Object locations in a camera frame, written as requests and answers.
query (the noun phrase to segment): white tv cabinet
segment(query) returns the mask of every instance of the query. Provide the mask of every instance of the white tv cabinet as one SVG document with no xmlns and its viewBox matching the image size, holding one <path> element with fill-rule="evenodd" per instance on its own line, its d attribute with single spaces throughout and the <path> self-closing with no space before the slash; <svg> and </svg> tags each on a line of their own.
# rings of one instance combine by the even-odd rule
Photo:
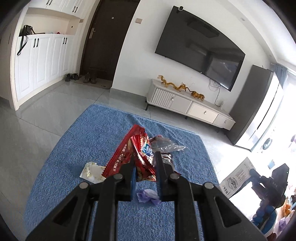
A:
<svg viewBox="0 0 296 241">
<path fill-rule="evenodd" d="M 235 123 L 220 107 L 206 100 L 194 98 L 189 91 L 178 91 L 171 85 L 165 87 L 158 80 L 152 80 L 146 97 L 146 110 L 149 105 L 154 105 L 227 130 L 230 130 Z"/>
</svg>

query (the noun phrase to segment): door lock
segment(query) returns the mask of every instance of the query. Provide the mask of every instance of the door lock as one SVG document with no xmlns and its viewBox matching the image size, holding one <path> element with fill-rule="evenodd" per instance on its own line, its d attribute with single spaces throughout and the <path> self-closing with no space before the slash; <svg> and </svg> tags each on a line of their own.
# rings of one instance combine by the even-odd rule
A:
<svg viewBox="0 0 296 241">
<path fill-rule="evenodd" d="M 91 29 L 91 33 L 90 33 L 90 35 L 89 35 L 89 39 L 91 39 L 92 38 L 92 35 L 93 35 L 93 33 L 95 32 L 95 29 L 94 28 L 92 28 Z"/>
</svg>

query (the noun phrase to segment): black handbag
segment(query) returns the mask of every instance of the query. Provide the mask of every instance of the black handbag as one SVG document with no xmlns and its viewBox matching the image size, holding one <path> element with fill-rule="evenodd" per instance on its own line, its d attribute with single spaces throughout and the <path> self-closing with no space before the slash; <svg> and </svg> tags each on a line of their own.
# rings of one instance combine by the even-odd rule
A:
<svg viewBox="0 0 296 241">
<path fill-rule="evenodd" d="M 22 31 L 20 32 L 20 36 L 22 36 L 22 40 L 20 42 L 20 50 L 18 51 L 17 55 L 20 55 L 22 49 L 25 47 L 25 45 L 27 44 L 28 42 L 28 37 L 27 35 L 32 35 L 32 34 L 36 34 L 33 30 L 33 27 L 30 26 L 30 25 L 24 25 L 24 28 L 22 29 Z M 24 42 L 24 37 L 26 36 L 26 42 L 25 44 L 23 45 L 23 42 Z"/>
</svg>

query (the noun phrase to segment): wall switch plate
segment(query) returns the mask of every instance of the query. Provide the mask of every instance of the wall switch plate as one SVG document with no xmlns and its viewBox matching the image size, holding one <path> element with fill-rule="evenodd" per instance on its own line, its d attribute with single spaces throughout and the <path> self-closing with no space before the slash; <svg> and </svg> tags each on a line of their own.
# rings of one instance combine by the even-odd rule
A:
<svg viewBox="0 0 296 241">
<path fill-rule="evenodd" d="M 136 19 L 136 23 L 141 24 L 141 22 L 142 22 L 142 19 L 140 19 L 140 18 L 137 18 L 137 19 Z"/>
</svg>

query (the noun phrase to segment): golden figurine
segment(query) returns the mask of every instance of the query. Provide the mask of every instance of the golden figurine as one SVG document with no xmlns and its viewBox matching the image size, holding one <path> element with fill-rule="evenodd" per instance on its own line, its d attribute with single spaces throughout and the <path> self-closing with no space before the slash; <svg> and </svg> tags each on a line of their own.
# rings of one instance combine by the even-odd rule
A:
<svg viewBox="0 0 296 241">
<path fill-rule="evenodd" d="M 202 101 L 205 99 L 205 96 L 203 94 L 198 94 L 196 91 L 191 91 L 183 82 L 182 84 L 177 87 L 174 83 L 172 82 L 167 82 L 164 78 L 163 78 L 163 75 L 159 75 L 157 77 L 158 79 L 161 79 L 161 83 L 164 84 L 166 87 L 168 87 L 168 85 L 172 85 L 174 87 L 175 90 L 178 90 L 178 91 L 181 91 L 181 90 L 185 90 L 188 89 L 189 92 L 191 92 L 191 95 L 194 97 L 194 98 L 198 98 L 198 99 L 201 99 Z"/>
</svg>

